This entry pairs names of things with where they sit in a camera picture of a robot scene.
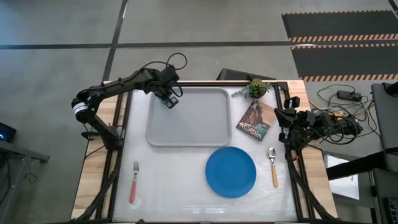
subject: red fork handle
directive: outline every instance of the red fork handle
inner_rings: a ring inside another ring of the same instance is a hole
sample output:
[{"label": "red fork handle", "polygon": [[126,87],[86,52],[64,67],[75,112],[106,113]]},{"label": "red fork handle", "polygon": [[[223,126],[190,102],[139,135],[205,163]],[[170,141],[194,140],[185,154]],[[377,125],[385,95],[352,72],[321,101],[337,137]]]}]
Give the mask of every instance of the red fork handle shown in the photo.
[{"label": "red fork handle", "polygon": [[133,203],[136,197],[136,180],[137,180],[137,174],[134,174],[134,179],[132,180],[132,187],[130,194],[130,203]]}]

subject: potted plant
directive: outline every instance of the potted plant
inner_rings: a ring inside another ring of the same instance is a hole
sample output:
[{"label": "potted plant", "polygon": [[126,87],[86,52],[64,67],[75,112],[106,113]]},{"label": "potted plant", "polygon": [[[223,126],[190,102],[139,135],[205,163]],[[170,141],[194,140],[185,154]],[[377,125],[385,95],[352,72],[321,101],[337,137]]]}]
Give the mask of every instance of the potted plant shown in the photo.
[{"label": "potted plant", "polygon": [[254,78],[250,84],[233,93],[231,96],[244,96],[245,98],[251,97],[257,99],[264,96],[271,88],[271,84],[263,83],[261,79]]}]

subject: power adapter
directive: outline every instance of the power adapter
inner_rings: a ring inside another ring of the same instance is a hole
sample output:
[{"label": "power adapter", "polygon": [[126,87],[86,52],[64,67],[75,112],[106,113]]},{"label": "power adapter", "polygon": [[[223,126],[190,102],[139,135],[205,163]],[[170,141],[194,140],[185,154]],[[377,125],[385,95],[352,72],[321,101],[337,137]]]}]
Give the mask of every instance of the power adapter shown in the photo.
[{"label": "power adapter", "polygon": [[341,100],[351,100],[359,102],[361,101],[362,94],[356,93],[354,91],[350,92],[350,91],[339,90],[337,91],[337,98]]}]

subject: concrete floor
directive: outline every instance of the concrete floor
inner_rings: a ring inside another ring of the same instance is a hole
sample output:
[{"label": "concrete floor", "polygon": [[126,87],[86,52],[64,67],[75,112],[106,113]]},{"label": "concrete floor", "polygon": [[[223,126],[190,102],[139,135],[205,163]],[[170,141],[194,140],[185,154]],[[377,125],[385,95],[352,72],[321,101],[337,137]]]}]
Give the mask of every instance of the concrete floor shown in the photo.
[{"label": "concrete floor", "polygon": [[[111,43],[122,0],[2,0],[0,45]],[[391,9],[387,0],[130,0],[120,43],[287,40],[280,14],[304,11]],[[18,129],[16,144],[51,155],[32,165],[39,176],[24,182],[12,223],[67,221],[73,206],[86,141],[70,108],[78,91],[100,83],[108,49],[0,50],[0,121]],[[146,62],[185,53],[182,80],[214,80],[223,67],[278,79],[298,79],[289,47],[118,49],[110,79]],[[178,66],[176,58],[172,63]],[[326,106],[307,83],[311,100]],[[345,82],[369,95],[371,82]],[[333,94],[337,88],[325,91]],[[375,134],[326,151],[365,156],[379,150]],[[338,205],[345,220],[369,221],[366,209]]]}]

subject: fork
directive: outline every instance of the fork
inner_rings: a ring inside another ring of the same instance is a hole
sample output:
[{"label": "fork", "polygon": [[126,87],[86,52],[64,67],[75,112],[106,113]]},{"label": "fork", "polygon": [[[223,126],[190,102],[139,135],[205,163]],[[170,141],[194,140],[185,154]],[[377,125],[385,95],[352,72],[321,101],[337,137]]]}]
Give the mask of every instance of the fork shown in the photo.
[{"label": "fork", "polygon": [[134,178],[132,180],[131,194],[130,194],[130,203],[134,203],[134,199],[136,197],[136,182],[137,182],[137,174],[139,172],[138,161],[134,161],[133,163],[133,173]]},{"label": "fork", "polygon": [[271,160],[271,163],[272,163],[272,182],[274,183],[274,187],[277,188],[278,187],[278,179],[276,177],[276,168],[275,168],[275,164],[274,164],[275,157],[276,157],[275,149],[273,147],[270,147],[268,150],[268,158]]}]

